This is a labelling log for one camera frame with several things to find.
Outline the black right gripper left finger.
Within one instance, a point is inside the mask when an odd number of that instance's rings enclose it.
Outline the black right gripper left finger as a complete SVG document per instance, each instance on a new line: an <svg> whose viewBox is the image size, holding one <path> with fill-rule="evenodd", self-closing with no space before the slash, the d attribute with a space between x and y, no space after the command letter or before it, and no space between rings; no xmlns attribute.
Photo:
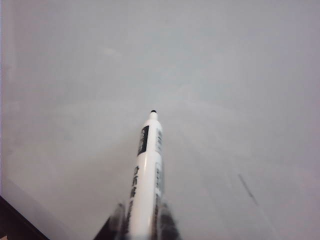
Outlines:
<svg viewBox="0 0 320 240"><path fill-rule="evenodd" d="M94 236L94 240L127 240L125 234L126 205L118 202L111 215Z"/></svg>

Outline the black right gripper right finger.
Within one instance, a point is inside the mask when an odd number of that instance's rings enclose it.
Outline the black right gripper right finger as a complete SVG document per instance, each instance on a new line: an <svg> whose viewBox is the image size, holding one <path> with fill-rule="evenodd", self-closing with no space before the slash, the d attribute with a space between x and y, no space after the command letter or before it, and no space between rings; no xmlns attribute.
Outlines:
<svg viewBox="0 0 320 240"><path fill-rule="evenodd" d="M166 201L160 203L157 217L157 240L182 240L177 222L171 211L170 205Z"/></svg>

